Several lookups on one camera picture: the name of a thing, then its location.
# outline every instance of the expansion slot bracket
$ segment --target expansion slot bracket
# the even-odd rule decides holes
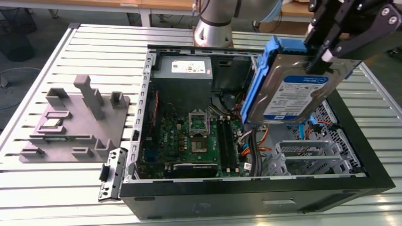
[[[123,178],[129,150],[118,148],[109,154],[107,163],[103,164],[99,179],[102,180],[99,202],[119,201],[119,190]]]

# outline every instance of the slotted table surface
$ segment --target slotted table surface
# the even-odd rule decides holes
[[[236,48],[264,49],[270,34],[234,32]],[[285,36],[302,39],[302,36]],[[90,74],[103,95],[123,91],[131,127],[149,44],[192,46],[192,30],[82,24],[70,28],[0,136],[0,225],[107,225],[142,223],[123,202],[98,203],[102,163],[23,164],[19,152],[43,113],[50,88],[79,93],[74,79]],[[325,213],[165,220],[155,225],[402,225],[402,116],[382,85],[362,65],[338,86],[350,112],[393,177],[397,188],[348,202]]]

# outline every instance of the wooden table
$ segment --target wooden table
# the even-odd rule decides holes
[[[153,14],[193,15],[194,0],[0,0],[0,6],[139,13],[145,27]],[[284,21],[310,22],[308,4],[292,2],[282,7]]]

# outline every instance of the sticker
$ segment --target sticker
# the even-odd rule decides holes
[[[126,4],[126,3],[122,3],[121,6],[133,6],[133,7],[138,7],[138,4]]]
[[[206,73],[206,62],[175,60],[171,62],[173,73]]]
[[[252,170],[252,164],[245,162],[245,170]]]
[[[265,118],[290,120],[298,117],[313,100],[312,93],[321,89],[328,81],[328,77],[288,76],[265,110]]]

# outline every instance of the hard drive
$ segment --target hard drive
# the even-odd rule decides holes
[[[336,59],[330,72],[306,74],[302,40],[273,38],[258,58],[258,72],[242,109],[244,123],[302,123],[360,64]]]

